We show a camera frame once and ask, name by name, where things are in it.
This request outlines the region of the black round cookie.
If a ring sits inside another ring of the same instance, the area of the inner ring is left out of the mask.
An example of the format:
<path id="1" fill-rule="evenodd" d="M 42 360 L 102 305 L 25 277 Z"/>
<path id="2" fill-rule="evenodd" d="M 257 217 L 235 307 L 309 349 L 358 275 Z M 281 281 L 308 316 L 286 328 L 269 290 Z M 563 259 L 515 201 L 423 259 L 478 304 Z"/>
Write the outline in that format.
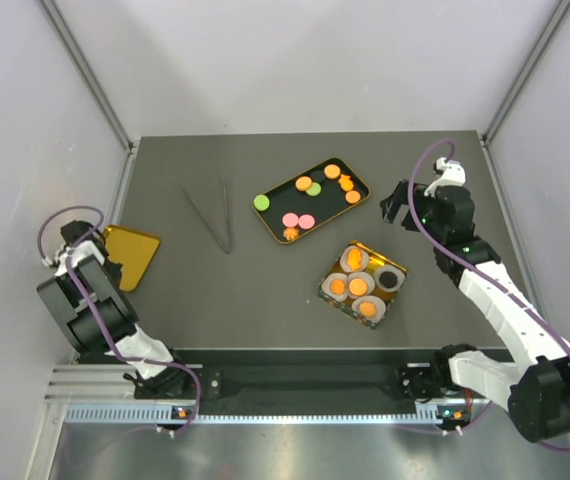
<path id="1" fill-rule="evenodd" d="M 398 285 L 398 276 L 391 271 L 384 271 L 379 275 L 379 284 L 383 289 L 394 290 Z"/>

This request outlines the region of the gold tin lid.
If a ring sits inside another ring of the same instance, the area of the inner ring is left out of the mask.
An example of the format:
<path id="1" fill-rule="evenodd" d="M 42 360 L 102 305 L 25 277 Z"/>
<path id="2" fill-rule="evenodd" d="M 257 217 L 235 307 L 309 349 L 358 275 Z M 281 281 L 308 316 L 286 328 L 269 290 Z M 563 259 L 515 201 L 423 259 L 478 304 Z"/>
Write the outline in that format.
<path id="1" fill-rule="evenodd" d="M 133 292 L 150 266 L 161 244 L 160 238 L 117 225 L 106 226 L 103 235 L 110 260 L 121 265 L 119 288 Z"/>

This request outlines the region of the green christmas cookie tin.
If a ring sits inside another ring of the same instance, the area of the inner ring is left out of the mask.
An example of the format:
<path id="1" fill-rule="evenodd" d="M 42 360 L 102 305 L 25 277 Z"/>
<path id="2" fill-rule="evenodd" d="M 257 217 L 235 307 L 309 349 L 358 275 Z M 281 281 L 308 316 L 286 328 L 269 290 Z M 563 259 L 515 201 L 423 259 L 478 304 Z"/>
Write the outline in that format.
<path id="1" fill-rule="evenodd" d="M 352 241 L 322 277 L 319 298 L 375 330 L 405 284 L 409 271 L 365 244 Z"/>

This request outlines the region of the black metal tweezers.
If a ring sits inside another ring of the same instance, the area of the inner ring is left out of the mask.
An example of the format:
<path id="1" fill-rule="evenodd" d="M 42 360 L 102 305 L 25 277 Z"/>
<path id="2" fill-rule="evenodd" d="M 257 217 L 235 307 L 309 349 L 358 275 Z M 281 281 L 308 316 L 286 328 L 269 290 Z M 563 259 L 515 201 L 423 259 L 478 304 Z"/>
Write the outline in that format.
<path id="1" fill-rule="evenodd" d="M 205 177 L 182 185 L 181 191 L 219 250 L 230 255 L 233 229 L 228 178 L 223 175 Z"/>

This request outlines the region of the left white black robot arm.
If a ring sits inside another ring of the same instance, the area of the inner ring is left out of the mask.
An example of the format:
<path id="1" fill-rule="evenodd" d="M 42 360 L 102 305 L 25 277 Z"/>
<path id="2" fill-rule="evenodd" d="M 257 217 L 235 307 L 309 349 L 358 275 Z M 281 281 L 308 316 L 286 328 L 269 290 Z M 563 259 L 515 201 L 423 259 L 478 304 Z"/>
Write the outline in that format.
<path id="1" fill-rule="evenodd" d="M 123 379 L 137 399 L 178 399 L 198 392 L 195 374 L 172 350 L 139 326 L 119 289 L 122 265 L 110 260 L 96 227 L 73 220 L 60 228 L 62 246 L 45 263 L 53 275 L 36 292 L 81 356 L 104 355 L 133 368 Z"/>

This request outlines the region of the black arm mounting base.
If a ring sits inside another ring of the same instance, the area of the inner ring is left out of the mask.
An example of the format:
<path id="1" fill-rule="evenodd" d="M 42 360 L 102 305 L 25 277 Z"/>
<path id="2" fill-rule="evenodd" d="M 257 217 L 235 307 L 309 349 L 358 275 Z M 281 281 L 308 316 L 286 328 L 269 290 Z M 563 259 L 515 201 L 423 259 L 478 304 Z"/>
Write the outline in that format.
<path id="1" fill-rule="evenodd" d="M 461 390 L 439 386 L 425 366 L 393 369 L 379 364 L 223 365 L 198 368 L 192 375 L 183 370 L 173 372 L 176 380 L 142 381 L 137 393 L 160 396 L 199 390 L 203 401 L 239 400 L 245 395 L 248 402 L 268 405 L 310 403 L 324 394 L 425 403 Z"/>

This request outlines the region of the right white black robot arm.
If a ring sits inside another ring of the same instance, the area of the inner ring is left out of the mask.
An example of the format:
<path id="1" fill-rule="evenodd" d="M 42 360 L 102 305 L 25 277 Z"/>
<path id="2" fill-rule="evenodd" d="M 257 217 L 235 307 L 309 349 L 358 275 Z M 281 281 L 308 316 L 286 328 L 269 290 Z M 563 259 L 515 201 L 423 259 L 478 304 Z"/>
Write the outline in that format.
<path id="1" fill-rule="evenodd" d="M 467 388 L 501 407 L 532 443 L 570 433 L 570 344 L 553 332 L 511 280 L 500 256 L 475 232 L 475 204 L 463 186 L 400 181 L 382 200 L 391 223 L 401 207 L 405 229 L 423 233 L 438 268 L 503 341 L 512 361 L 489 358 L 468 344 L 449 345 L 432 360 L 432 384 L 452 396 Z"/>

